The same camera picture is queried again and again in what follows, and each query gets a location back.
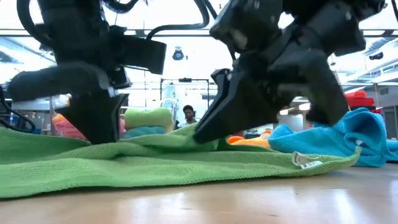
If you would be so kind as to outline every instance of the person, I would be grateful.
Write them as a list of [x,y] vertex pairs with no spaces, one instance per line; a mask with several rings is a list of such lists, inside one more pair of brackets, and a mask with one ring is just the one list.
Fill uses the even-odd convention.
[[183,128],[185,126],[188,126],[190,124],[197,122],[197,119],[195,118],[195,115],[193,112],[193,107],[191,105],[184,106],[182,111],[185,114],[185,122],[179,122],[179,124],[178,124],[179,128]]

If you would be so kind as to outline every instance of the pink cloth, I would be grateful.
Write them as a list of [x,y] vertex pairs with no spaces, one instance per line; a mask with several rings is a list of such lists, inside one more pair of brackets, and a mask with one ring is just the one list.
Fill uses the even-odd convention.
[[[55,129],[58,132],[59,136],[63,137],[68,137],[68,138],[74,138],[74,139],[81,139],[87,141],[87,138],[84,137],[84,135],[77,130],[68,120],[63,118],[61,121],[58,121],[54,123]],[[124,120],[120,119],[120,124],[119,124],[119,131],[120,134],[123,134],[126,132],[124,129]]]

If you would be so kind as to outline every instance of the green cloth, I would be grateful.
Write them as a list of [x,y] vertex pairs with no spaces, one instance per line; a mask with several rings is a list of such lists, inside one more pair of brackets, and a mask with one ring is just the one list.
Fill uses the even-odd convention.
[[173,128],[173,115],[167,108],[156,108],[150,111],[129,108],[124,113],[124,126],[126,129],[160,126],[170,132]]
[[94,146],[76,139],[0,128],[0,198],[74,187],[310,176],[352,166],[360,153],[347,158],[320,156],[322,165],[301,169],[293,165],[291,154],[262,147],[231,146],[224,139],[197,145],[191,138],[194,126]]

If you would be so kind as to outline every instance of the blue cloth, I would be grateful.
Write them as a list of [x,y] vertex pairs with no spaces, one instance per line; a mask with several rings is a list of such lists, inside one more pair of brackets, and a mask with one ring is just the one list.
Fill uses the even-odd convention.
[[134,138],[134,137],[148,135],[148,134],[165,134],[165,133],[166,133],[166,129],[163,127],[143,126],[143,127],[132,128],[132,129],[127,130],[124,133],[123,138],[129,139],[129,138]]
[[301,132],[279,125],[269,137],[269,144],[280,152],[301,152],[347,157],[357,145],[363,150],[356,166],[381,167],[387,161],[398,161],[398,142],[387,141],[386,126],[379,114],[359,108],[346,115],[333,127],[314,124]]

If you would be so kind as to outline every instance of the wooden table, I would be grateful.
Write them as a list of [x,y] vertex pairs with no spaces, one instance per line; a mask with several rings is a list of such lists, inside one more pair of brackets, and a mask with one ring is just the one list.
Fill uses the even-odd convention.
[[296,179],[66,192],[0,202],[1,224],[398,223],[398,164]]

